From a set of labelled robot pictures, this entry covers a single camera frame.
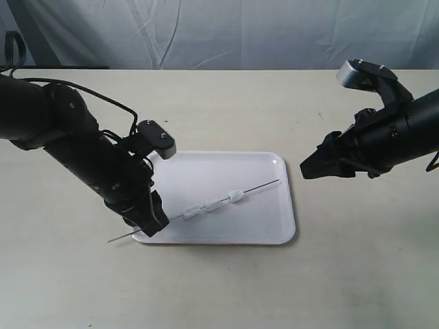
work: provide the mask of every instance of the white backdrop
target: white backdrop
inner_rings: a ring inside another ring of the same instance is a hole
[[[364,58],[439,68],[438,0],[25,2],[65,65],[336,69]]]

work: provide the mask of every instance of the metal skewer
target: metal skewer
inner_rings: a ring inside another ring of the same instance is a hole
[[[267,185],[273,184],[273,183],[278,182],[278,181],[279,181],[279,180],[272,180],[271,182],[268,182],[268,183],[265,183],[265,184],[262,184],[262,185],[259,185],[259,186],[256,186],[256,187],[253,187],[253,188],[250,188],[250,189],[248,189],[247,191],[244,191],[244,194],[246,194],[246,193],[248,193],[248,192],[251,192],[251,191],[254,191],[254,190],[257,190],[258,188],[262,188],[262,187],[265,187],[265,186],[267,186]],[[227,201],[227,200],[228,200],[228,197],[226,197],[226,198],[220,200],[219,202],[224,202],[224,201]],[[175,217],[172,217],[172,218],[169,218],[169,221],[172,221],[172,220],[177,219],[177,218],[180,218],[180,217],[183,217],[183,214],[178,215],[178,216],[175,216]],[[133,235],[133,234],[136,234],[136,233],[141,232],[142,230],[143,230],[143,228],[139,228],[138,230],[135,230],[135,231],[132,231],[132,232],[130,232],[130,233],[127,233],[127,234],[124,234],[124,235],[118,236],[117,238],[113,238],[113,239],[111,239],[111,240],[108,240],[107,243],[110,243],[110,242],[113,242],[113,241],[116,241],[116,240],[119,240],[119,239],[125,238],[126,236],[131,236],[131,235]]]

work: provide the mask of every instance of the white tray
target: white tray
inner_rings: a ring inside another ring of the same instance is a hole
[[[250,192],[236,204],[203,212],[189,220],[174,219],[149,238],[140,232],[132,237],[142,243],[258,244],[280,245],[296,232],[285,161],[268,152],[178,152],[170,160],[157,154],[155,187],[168,217],[210,199],[227,197],[231,190]]]

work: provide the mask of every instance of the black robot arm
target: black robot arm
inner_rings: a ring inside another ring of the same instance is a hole
[[[439,89],[413,100],[391,70],[363,60],[347,61],[337,78],[344,87],[377,92],[384,108],[361,110],[345,132],[328,134],[300,165],[304,178],[350,178],[357,171],[375,178],[439,150]],[[437,158],[427,171],[436,168]]]
[[[29,81],[51,83],[42,87]],[[128,225],[153,236],[169,220],[160,196],[151,190],[154,172],[147,156],[157,151],[170,158],[176,152],[174,139],[154,121],[136,125],[134,111],[127,137],[99,130],[79,92],[66,84],[70,83],[0,75],[0,138],[24,150],[43,147]]]

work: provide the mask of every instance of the white table surface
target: white table surface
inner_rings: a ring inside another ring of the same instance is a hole
[[[397,71],[415,97],[437,71]],[[273,151],[296,239],[282,247],[146,246],[43,150],[0,142],[0,328],[439,328],[439,171],[306,181],[299,164],[379,97],[335,71],[26,71],[93,88],[179,150]],[[84,96],[101,127],[130,116]]]

